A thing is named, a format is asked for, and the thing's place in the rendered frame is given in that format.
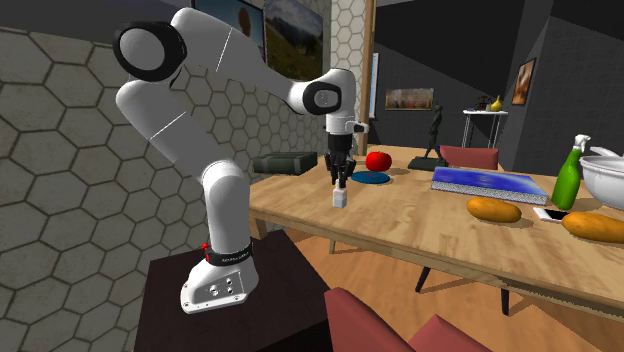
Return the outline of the red tomato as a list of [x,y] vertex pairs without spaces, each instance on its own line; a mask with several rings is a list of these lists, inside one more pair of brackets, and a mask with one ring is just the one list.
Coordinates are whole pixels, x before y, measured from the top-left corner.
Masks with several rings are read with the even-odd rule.
[[385,172],[392,165],[392,157],[385,152],[370,152],[365,159],[366,168],[374,172]]

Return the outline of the white bowl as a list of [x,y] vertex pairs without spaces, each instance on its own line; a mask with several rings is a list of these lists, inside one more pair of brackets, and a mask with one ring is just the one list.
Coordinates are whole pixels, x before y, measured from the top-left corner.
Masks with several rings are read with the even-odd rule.
[[592,146],[593,155],[580,158],[589,193],[600,203],[624,211],[624,156]]

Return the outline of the wooden table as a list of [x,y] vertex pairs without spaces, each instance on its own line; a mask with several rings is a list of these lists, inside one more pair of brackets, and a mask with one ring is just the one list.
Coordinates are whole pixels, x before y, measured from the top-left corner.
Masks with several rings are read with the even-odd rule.
[[434,190],[431,173],[407,169],[415,149],[384,150],[394,160],[390,182],[349,184],[343,209],[332,205],[323,164],[253,184],[253,235],[264,238],[271,222],[624,322],[624,245],[575,238],[530,204],[515,223],[481,221],[468,213],[468,196]]

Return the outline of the red chair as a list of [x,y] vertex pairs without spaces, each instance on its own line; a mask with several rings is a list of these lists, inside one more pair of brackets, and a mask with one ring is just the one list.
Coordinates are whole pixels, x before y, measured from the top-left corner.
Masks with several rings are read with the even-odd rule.
[[324,294],[334,352],[492,352],[438,315],[409,341],[349,291]]
[[440,153],[452,167],[497,170],[499,166],[497,148],[468,148],[441,145]]

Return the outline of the wooden post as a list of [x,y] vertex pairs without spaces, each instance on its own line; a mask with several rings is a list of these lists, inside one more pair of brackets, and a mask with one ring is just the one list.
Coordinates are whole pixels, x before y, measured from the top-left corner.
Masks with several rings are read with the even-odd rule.
[[369,123],[370,110],[370,90],[372,62],[374,51],[374,33],[375,33],[375,17],[376,17],[376,0],[365,0],[365,26],[363,30],[363,53],[362,53],[362,82],[361,82],[361,100],[360,100],[360,121]]

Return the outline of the white phone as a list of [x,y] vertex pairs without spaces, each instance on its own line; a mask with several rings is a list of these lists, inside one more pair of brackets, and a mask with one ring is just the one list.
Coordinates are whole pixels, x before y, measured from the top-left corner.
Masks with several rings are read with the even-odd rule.
[[568,215],[568,212],[566,211],[553,210],[541,207],[534,207],[533,211],[540,220],[552,223],[561,223],[563,218]]

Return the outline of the dark robot stand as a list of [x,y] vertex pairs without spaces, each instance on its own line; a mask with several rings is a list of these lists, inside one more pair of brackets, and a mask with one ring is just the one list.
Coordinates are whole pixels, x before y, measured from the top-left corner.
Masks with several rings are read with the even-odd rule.
[[182,310],[180,290],[203,252],[153,260],[134,352],[333,352],[328,285],[285,232],[252,243],[259,283],[248,299],[197,314]]

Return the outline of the blue round plate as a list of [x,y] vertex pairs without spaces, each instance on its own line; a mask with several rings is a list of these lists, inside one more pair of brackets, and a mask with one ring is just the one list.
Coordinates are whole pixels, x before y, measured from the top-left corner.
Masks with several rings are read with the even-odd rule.
[[354,172],[351,179],[362,184],[385,184],[390,181],[387,174],[370,170]]

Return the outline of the landscape wall picture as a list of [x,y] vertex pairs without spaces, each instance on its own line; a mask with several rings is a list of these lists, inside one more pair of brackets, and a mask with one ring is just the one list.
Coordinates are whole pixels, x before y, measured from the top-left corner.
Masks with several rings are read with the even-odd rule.
[[309,81],[323,74],[323,18],[297,0],[265,0],[267,62],[283,76]]

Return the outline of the brown potato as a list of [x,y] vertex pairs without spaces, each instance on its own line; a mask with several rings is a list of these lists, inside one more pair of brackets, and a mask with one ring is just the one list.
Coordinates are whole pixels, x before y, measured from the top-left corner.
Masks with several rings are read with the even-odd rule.
[[515,223],[522,217],[517,206],[493,198],[472,198],[466,203],[466,208],[474,217],[490,222]]
[[571,234],[587,240],[624,244],[624,221],[589,212],[572,212],[562,219]]

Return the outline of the green spray bottle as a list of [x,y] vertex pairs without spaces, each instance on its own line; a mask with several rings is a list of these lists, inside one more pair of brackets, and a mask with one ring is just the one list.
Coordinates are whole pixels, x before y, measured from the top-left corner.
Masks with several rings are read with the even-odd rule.
[[574,145],[559,171],[551,196],[553,204],[559,209],[571,209],[576,200],[580,188],[578,164],[585,150],[585,145],[590,140],[591,137],[588,135],[576,135]]

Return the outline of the wall picture with orange shape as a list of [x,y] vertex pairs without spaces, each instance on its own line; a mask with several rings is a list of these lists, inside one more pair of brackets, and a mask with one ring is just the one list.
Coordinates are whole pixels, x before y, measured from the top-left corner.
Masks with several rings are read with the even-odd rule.
[[207,13],[249,37],[266,60],[264,11],[245,0],[191,0],[191,7]]

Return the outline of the blue book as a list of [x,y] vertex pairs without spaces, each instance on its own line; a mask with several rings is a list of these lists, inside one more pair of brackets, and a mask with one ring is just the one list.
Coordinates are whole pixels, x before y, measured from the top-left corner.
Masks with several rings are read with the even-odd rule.
[[529,176],[451,167],[436,167],[432,190],[545,205],[548,194]]

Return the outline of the white side table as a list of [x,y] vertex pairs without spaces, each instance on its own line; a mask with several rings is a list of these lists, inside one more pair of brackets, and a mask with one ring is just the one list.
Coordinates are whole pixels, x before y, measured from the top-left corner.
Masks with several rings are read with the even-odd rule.
[[475,130],[487,137],[487,147],[494,148],[500,131],[501,120],[508,116],[503,110],[500,96],[495,99],[482,96],[476,108],[464,109],[465,124],[462,136],[462,147],[470,147]]

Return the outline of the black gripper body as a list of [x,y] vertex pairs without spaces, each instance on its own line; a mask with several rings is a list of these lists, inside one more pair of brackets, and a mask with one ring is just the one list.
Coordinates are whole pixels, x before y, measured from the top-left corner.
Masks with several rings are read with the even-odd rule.
[[353,143],[352,134],[328,135],[328,151],[325,154],[327,170],[333,165],[340,166],[345,171],[353,171],[356,162],[350,155]]

